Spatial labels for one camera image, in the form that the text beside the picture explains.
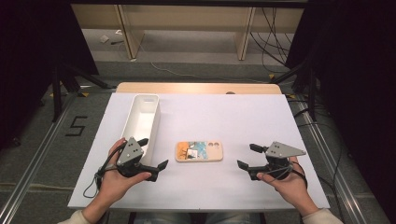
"person's right hand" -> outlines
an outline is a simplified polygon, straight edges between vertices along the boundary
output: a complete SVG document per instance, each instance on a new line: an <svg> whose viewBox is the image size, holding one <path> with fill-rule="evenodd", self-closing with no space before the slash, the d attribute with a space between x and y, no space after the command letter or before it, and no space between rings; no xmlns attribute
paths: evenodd
<svg viewBox="0 0 396 224"><path fill-rule="evenodd" d="M298 163L296 157L290 157L289 161ZM298 164L293 163L293 169L301 174L304 173ZM257 177L273 186L286 202L297 208L303 217L318 211L317 206L308 194L304 180L297 174L290 173L288 177L282 180L274 179L264 173L258 173Z"/></svg>

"gray floor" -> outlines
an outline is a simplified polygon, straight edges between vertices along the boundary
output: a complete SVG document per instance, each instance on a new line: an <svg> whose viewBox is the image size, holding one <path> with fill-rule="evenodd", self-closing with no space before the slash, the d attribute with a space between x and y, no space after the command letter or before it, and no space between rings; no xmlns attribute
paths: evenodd
<svg viewBox="0 0 396 224"><path fill-rule="evenodd" d="M251 39L244 61L238 61L231 33L207 32L159 32L148 31L144 37L142 48L136 60L127 58L125 46L122 43L111 45L111 42L122 40L116 31L84 30L87 42L92 50L100 71L99 78L109 84L117 85L122 81L189 81L189 82L268 82L270 74L279 76L266 70L262 62L270 70L287 71L280 63L264 55ZM100 37L106 35L109 40L100 42ZM282 47L288 49L290 43L285 35L278 37ZM277 49L269 49L281 60ZM91 86L91 83L79 78L81 85ZM292 78L280 84L283 93L293 94L291 90ZM96 134L100 120L106 108L111 91L97 88L87 89L87 97L77 97L67 94L64 102L70 102L65 110L64 119L59 130L49 144L48 152L40 163L32 185L24 195L21 204L11 223L56 223L68 218L73 211L67 208L72 189L77 182L79 172L84 165ZM0 204L5 205L8 197L19 182L30 160L40 148L47 131L53 123L53 103L49 91L43 96L44 105L38 106L29 119L25 129L21 132L21 146L8 147L0 151ZM299 112L304 103L290 102L293 114ZM341 160L338 164L337 178L343 177L346 189L350 190L352 199L356 200L363 220L361 223L389 223L374 195L361 178L359 170L352 159L347 156L347 148L332 123L331 116L325 109L325 104L317 99L316 114L318 131L331 154ZM81 136L68 137L74 133L70 125L76 116L77 125L85 126ZM300 132L318 175L332 184L332 172L326 165L326 156L318 146L318 140L312 134L312 126L305 114L296 118ZM336 194L322 182L326 195L332 207L332 212L338 217L344 217L345 223L357 223L353 211L343 201L342 191L337 188ZM339 213L337 201L340 200L342 213ZM127 223L129 213L112 211L109 223ZM300 223L296 211L266 212L267 223Z"/></svg>

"white table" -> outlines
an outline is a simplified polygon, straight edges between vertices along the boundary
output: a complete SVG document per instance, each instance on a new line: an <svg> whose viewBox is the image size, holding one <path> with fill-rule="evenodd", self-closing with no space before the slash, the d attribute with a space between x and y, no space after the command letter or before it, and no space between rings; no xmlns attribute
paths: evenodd
<svg viewBox="0 0 396 224"><path fill-rule="evenodd" d="M92 149L69 202L83 208L91 199L83 191L106 159L111 146L120 138L135 93L113 93ZM112 208L131 211L268 211L289 209L269 185L251 181L236 161L250 166L266 163L263 154L251 151L249 144L270 146L273 141L303 150L304 142L284 95L159 94L161 121L157 132L152 165L169 160L157 182L145 181L131 188ZM178 163L178 141L220 140L224 158L220 162ZM318 207L329 204L319 184L309 155L298 158L304 167L308 191Z"/></svg>

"person's left hand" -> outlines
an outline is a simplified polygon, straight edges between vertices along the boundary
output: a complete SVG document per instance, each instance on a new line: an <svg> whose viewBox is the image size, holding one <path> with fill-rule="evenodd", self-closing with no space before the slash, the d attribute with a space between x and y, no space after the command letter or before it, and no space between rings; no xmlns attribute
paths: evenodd
<svg viewBox="0 0 396 224"><path fill-rule="evenodd" d="M111 154L117 147L122 145L125 142L125 138L121 138L118 140L114 146L108 151L108 155ZM108 164L116 164L117 158L119 157L119 152L111 158ZM151 173L145 172L140 173L138 175L132 177L124 177L117 170L106 171L102 186L99 189L99 194L96 197L103 198L104 200L109 201L111 204L121 199L126 191L132 187L133 185L146 180L151 177Z"/></svg>
<svg viewBox="0 0 396 224"><path fill-rule="evenodd" d="M108 155L124 142L125 138L121 138L117 141L109 150ZM119 154L119 152L116 152L108 164L116 164ZM96 195L91 203L82 210L82 215L88 222L96 223L111 204L121 199L130 187L149 177L151 177L151 173L148 172L127 178L121 175L117 170L106 171L98 195Z"/></svg>

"floor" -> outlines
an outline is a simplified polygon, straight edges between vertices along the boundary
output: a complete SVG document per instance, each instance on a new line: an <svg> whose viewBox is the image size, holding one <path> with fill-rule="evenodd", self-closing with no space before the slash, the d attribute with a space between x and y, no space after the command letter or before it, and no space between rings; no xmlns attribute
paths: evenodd
<svg viewBox="0 0 396 224"><path fill-rule="evenodd" d="M141 77L143 80L145 78L149 80L150 73L161 72L163 79L168 76L183 78L189 75L197 82L207 82L207 76L218 76L215 81L255 83L267 82L269 75L280 76L282 72L288 70L277 60L262 54L262 50L252 37L247 47L246 59L238 61L231 33L147 31L134 60L128 59L120 32L83 30L83 33L92 51L92 57L97 62L100 78L114 84L131 79L120 74L120 67L134 63L147 65L138 70L148 74L146 77ZM100 39L104 35L108 40L102 43ZM262 41L268 34L261 34L262 39L257 34L253 35L263 45ZM292 40L292 35L278 36L282 49L290 47L289 39ZM284 55L277 48L267 46L267 49L279 61L286 59L286 50ZM234 74L233 71L228 70L227 73L231 75L222 74L228 67L245 67L248 70L244 71L248 71L248 75ZM253 76L253 73L257 72L261 77ZM92 85L80 78L78 81L84 87ZM306 99L303 94L294 94L291 89L292 81L293 77L279 86L283 93L295 97L289 98L290 109L293 114L297 114L306 108L306 103L298 101ZM96 91L91 91L90 96L86 98L68 94L64 90L64 105L65 108L70 109L64 111L62 122L52 123L53 111L49 88L48 93L43 96L44 104L37 107L21 132L21 145L0 151L2 206L12 203L8 199L16 197L13 195L14 189L21 188L19 183L22 178L30 180L30 187L21 195L19 202L13 204L16 210L15 213L9 214L13 217L10 223L57 223L73 213L67 208L73 183L77 181L111 94L111 91L92 89ZM322 187L329 199L332 212L345 223L389 223L375 196L361 178L353 159L348 157L342 137L339 136L331 115L326 111L326 104L320 100L319 95L315 111L317 122L314 122L307 113L303 113L296 116L296 124L319 178L324 179ZM69 124L80 115L89 118L84 124L85 135L80 138L65 138L64 136L71 132ZM48 136L51 130L54 135ZM296 211L273 211L264 215L266 223L300 223ZM108 223L127 223L128 219L128 212L113 211L110 213Z"/></svg>

